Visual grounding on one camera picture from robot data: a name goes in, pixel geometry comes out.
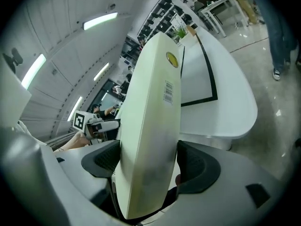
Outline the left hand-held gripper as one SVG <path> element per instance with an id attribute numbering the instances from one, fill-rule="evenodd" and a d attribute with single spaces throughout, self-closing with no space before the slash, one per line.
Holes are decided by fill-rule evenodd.
<path id="1" fill-rule="evenodd" d="M 104 132 L 118 129 L 120 119 L 103 121 L 99 114 L 75 111 L 72 126 L 82 132 L 87 139 L 94 139 Z"/>

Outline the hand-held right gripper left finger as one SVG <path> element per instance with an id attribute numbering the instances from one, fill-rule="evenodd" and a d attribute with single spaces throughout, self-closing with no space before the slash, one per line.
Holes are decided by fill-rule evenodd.
<path id="1" fill-rule="evenodd" d="M 0 173 L 16 201 L 43 226 L 121 226 L 71 183 L 53 150 L 31 136 L 0 132 Z"/>

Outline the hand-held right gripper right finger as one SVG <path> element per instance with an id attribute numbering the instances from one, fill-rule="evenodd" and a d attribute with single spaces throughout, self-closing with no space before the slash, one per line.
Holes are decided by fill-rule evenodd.
<path id="1" fill-rule="evenodd" d="M 181 182 L 169 184 L 174 165 Z M 206 145 L 179 141 L 177 151 L 155 149 L 147 158 L 147 183 L 152 198 L 167 207 L 156 226 L 255 226 L 278 202 L 283 185 L 248 158 Z"/>

